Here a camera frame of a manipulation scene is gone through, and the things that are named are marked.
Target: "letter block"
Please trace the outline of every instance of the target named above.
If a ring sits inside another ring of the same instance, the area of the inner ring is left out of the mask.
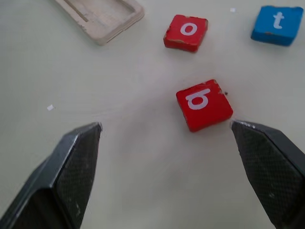
[[[196,52],[208,29],[208,20],[176,15],[163,41],[167,48]]]
[[[176,97],[191,132],[225,121],[233,114],[216,80],[179,91]]]
[[[303,16],[301,7],[263,6],[251,39],[289,46],[295,39]]]

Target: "wooden block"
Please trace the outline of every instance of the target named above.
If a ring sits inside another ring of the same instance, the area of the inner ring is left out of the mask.
[[[196,52],[208,29],[208,20],[176,15],[163,41],[167,48]]]
[[[216,80],[179,91],[176,97],[191,132],[225,121],[233,114]]]
[[[263,6],[251,38],[259,42],[288,46],[297,35],[302,16],[301,7]]]
[[[104,45],[144,16],[135,0],[55,0],[98,45]]]

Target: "wooden tray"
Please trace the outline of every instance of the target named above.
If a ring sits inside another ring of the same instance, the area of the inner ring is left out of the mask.
[[[135,0],[55,0],[99,45],[104,45],[144,16]]]

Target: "white letter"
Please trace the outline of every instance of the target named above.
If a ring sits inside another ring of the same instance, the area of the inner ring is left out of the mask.
[[[188,27],[188,26],[192,27],[192,31],[190,31],[190,32],[185,31],[186,27]],[[185,36],[192,36],[196,33],[196,31],[197,31],[197,25],[195,25],[194,23],[186,23],[180,29],[180,32]]]
[[[273,15],[273,17],[275,18],[273,27],[275,27],[276,29],[281,29],[282,26],[280,26],[281,23],[281,19],[284,19],[285,17],[283,16],[282,12],[278,12],[277,15]]]
[[[192,110],[200,110],[202,108],[205,108],[208,105],[208,98],[205,96],[205,94],[208,94],[211,90],[210,89],[204,89],[203,91],[196,92],[194,94],[188,95],[185,99],[188,101],[189,108]],[[194,98],[202,98],[203,101],[200,104],[193,104]]]

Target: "table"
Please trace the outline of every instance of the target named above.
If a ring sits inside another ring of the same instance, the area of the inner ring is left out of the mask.
[[[288,48],[250,39],[262,5],[304,1],[139,3],[146,16],[100,47],[52,0],[0,0],[0,215],[65,132],[98,121],[83,229],[274,228],[229,122],[190,133],[175,93],[214,78],[234,118],[305,150],[305,23]],[[164,47],[175,14],[209,20],[198,53]]]

